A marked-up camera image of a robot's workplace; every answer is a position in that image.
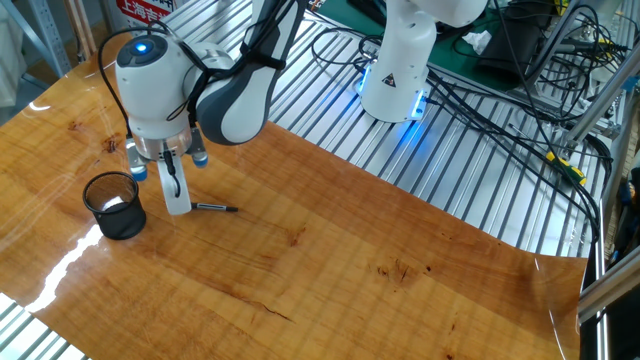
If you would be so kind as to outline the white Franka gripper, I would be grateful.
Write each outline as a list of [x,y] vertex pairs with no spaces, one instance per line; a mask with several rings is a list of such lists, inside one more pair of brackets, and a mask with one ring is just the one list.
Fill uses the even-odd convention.
[[157,161],[161,186],[170,215],[183,215],[191,211],[191,200],[180,157],[164,153]]

